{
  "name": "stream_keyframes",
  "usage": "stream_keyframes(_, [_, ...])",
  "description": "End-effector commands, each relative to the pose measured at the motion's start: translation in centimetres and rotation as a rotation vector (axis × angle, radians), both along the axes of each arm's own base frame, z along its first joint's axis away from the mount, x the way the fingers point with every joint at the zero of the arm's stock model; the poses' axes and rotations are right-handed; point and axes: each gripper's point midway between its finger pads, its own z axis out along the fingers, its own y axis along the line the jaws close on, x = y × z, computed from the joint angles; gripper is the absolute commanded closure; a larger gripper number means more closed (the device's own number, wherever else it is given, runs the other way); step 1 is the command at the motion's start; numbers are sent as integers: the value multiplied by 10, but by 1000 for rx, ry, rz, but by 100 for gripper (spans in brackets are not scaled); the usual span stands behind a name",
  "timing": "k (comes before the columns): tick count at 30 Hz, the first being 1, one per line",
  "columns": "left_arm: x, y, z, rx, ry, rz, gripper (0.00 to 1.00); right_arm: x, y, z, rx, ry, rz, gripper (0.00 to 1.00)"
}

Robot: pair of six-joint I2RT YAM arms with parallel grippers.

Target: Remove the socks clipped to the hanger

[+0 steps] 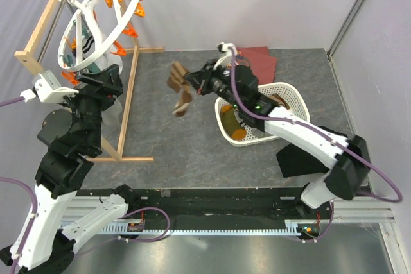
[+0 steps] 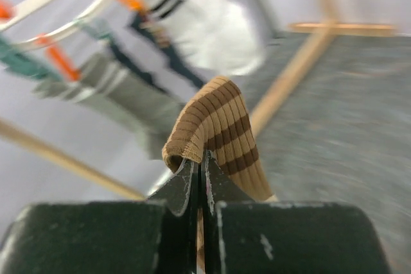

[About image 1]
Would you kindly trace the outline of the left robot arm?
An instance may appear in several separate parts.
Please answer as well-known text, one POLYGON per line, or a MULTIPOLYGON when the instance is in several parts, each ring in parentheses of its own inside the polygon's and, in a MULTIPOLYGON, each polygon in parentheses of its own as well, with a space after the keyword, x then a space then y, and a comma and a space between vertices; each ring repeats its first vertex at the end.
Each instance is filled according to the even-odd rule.
POLYGON ((90 213, 61 227, 62 217, 81 188, 93 159, 101 155, 102 114, 123 93, 116 64, 97 73, 78 73, 78 85, 62 86, 51 71, 38 74, 25 101, 37 98, 57 104, 43 121, 38 140, 47 146, 28 189, 31 207, 14 244, 1 250, 1 260, 12 273, 61 273, 80 248, 104 226, 122 216, 135 218, 139 200, 123 189, 90 213))

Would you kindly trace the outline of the brown striped sock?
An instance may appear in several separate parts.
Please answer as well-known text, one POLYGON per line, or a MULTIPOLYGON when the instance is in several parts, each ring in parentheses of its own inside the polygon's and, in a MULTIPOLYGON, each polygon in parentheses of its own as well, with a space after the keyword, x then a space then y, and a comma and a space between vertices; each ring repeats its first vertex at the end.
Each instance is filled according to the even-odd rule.
POLYGON ((279 94, 273 94, 269 96, 269 98, 276 101, 280 106, 285 107, 287 110, 290 109, 287 102, 279 94))
POLYGON ((186 81, 189 71, 180 63, 173 62, 170 69, 170 76, 167 81, 169 88, 175 93, 180 94, 173 110, 173 115, 182 117, 188 110, 188 106, 192 102, 191 85, 186 81))

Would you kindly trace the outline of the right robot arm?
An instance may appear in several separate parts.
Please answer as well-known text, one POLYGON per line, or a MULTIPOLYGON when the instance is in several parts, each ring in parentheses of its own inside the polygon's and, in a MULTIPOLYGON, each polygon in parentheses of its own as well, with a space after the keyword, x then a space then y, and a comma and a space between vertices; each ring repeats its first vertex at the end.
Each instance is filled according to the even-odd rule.
POLYGON ((258 78, 245 65, 228 68, 209 61, 199 71, 185 74, 184 81, 199 95, 217 94, 238 108, 247 126, 288 141, 324 166, 324 175, 309 183, 294 202, 300 218, 310 218, 327 201, 352 200, 360 192, 370 171, 364 138, 349 139, 292 114, 259 90, 258 78))

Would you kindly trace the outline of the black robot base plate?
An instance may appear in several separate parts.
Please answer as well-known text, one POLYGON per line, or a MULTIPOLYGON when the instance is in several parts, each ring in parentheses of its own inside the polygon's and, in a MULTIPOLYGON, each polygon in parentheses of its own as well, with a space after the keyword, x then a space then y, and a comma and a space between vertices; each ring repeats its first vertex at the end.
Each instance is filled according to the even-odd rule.
POLYGON ((257 230, 283 229, 287 220, 324 222, 331 216, 328 203, 317 209, 304 205, 300 187, 136 190, 131 208, 143 209, 149 229, 257 230))

